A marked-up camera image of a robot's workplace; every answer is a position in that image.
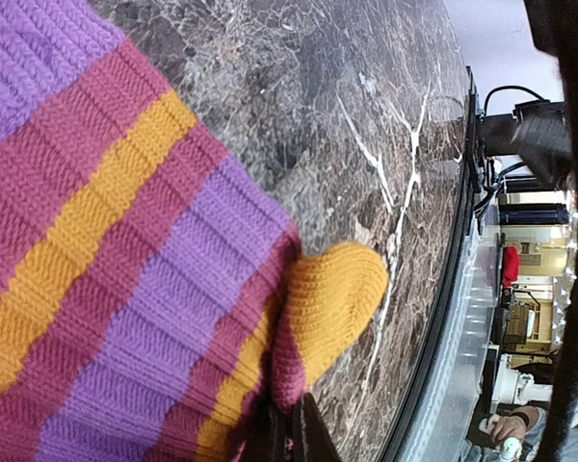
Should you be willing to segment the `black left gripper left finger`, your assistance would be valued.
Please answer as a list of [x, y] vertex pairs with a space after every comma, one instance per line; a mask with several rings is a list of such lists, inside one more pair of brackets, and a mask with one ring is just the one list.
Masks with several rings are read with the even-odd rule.
[[243, 462], [292, 461], [291, 419], [270, 399], [259, 408], [240, 460]]

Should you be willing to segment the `purple maroon striped sock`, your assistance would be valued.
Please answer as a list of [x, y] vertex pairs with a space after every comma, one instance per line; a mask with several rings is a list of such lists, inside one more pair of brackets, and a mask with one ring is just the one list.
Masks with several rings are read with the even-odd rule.
[[306, 256], [137, 47], [85, 1], [0, 1], [0, 461], [241, 461], [388, 280]]

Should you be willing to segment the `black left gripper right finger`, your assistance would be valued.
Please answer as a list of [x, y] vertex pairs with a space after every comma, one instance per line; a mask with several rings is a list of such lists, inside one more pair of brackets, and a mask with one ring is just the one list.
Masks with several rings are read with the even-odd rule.
[[303, 393], [293, 408], [293, 460], [340, 462], [315, 398]]

